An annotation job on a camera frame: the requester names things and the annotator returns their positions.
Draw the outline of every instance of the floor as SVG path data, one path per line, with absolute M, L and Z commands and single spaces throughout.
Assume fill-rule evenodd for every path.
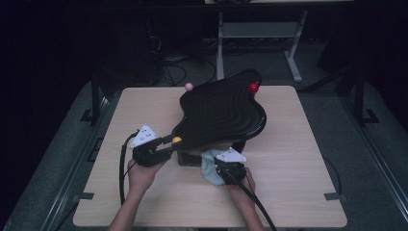
M 317 67 L 323 48 L 324 44 L 319 42 L 303 42 L 298 47 L 295 60 L 303 77 L 301 83 L 292 79 L 283 50 L 279 48 L 226 55 L 225 76 L 255 68 L 263 76 L 263 85 L 290 85 L 301 90 L 329 74 Z M 205 58 L 215 63 L 215 55 Z M 185 61 L 178 65 L 187 71 L 186 79 L 179 86 L 187 82 L 194 85 L 205 83 L 214 73 L 214 67 L 208 62 Z M 178 67 L 170 66 L 167 71 L 174 82 L 183 78 Z M 402 205 L 397 203 L 397 194 L 385 180 L 383 166 L 376 161 L 383 158 L 402 194 L 408 192 L 408 134 L 369 83 L 365 87 L 364 105 L 365 109 L 375 113 L 379 123 L 360 126 L 352 115 L 354 93 L 338 96 L 334 92 L 337 85 L 338 81 L 330 82 L 314 92 L 300 93 L 299 98 L 321 154 L 328 160 L 326 166 L 333 184 L 342 195 L 348 224 L 339 230 L 408 230 L 408 218 L 398 207 Z M 153 87 L 166 86 L 168 78 L 167 81 L 162 78 Z M 120 90 L 117 90 L 112 97 L 102 100 L 101 117 L 91 126 L 89 121 L 81 121 L 84 111 L 91 108 L 90 83 L 84 85 L 4 230 L 105 230 L 77 227 L 72 223 L 72 216 L 76 195 L 87 183 L 92 160 L 97 158 L 95 149 L 105 135 L 119 97 Z

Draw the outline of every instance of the background desk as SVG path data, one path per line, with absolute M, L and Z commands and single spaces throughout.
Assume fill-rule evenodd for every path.
M 168 135 L 183 112 L 184 88 L 127 89 L 99 151 L 85 193 L 74 216 L 79 226 L 108 226 L 120 207 L 120 147 L 148 123 L 159 136 Z M 268 115 L 267 126 L 246 143 L 243 155 L 257 183 L 256 194 L 277 227 L 342 227 L 346 217 L 334 193 L 318 145 L 292 87 L 261 87 L 256 99 Z M 128 149 L 127 160 L 131 158 Z M 198 167 L 179 167 L 177 156 L 159 171 L 140 204 L 136 226 L 243 227 L 225 187 L 216 187 Z

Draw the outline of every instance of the yellow ball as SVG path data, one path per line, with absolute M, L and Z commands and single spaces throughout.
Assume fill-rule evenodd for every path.
M 177 143 L 179 141 L 181 141 L 181 138 L 179 137 L 174 137 L 173 140 L 171 140 L 172 143 Z

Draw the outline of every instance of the dark background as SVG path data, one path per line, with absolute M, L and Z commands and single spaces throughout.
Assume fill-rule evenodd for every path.
M 88 6 L 99 5 L 99 1 L 88 1 Z M 101 84 L 111 86 L 104 88 L 107 94 L 115 88 L 154 84 L 155 58 L 145 49 L 149 43 L 144 17 L 131 13 L 101 16 L 78 11 L 85 7 L 78 6 L 63 0 L 0 1 L 0 227 L 75 96 L 95 71 L 101 66 L 113 70 L 102 74 Z M 302 39 L 327 39 L 327 31 L 333 32 L 326 51 L 332 57 L 331 65 L 323 68 L 333 71 L 354 62 L 408 130 L 407 15 L 404 1 L 357 1 L 336 13 L 317 9 L 310 11 Z M 217 14 L 214 16 L 198 20 L 198 25 L 184 22 L 185 28 L 195 28 L 191 41 L 213 33 L 207 31 L 213 27 L 206 25 L 217 23 Z M 165 21 L 161 30 L 168 35 L 174 35 L 172 30 L 180 35 L 188 31 L 168 29 L 178 25 L 180 18 Z M 168 38 L 169 46 L 177 45 L 171 44 L 172 39 L 177 37 Z M 199 49 L 190 52 L 200 54 Z

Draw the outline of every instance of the ridged black surface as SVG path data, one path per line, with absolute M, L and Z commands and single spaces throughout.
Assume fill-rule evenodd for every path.
M 260 134 L 267 115 L 248 86 L 261 85 L 261 80 L 257 71 L 248 69 L 186 91 L 180 97 L 184 117 L 173 130 L 174 135 L 183 139 L 181 150 L 247 141 Z

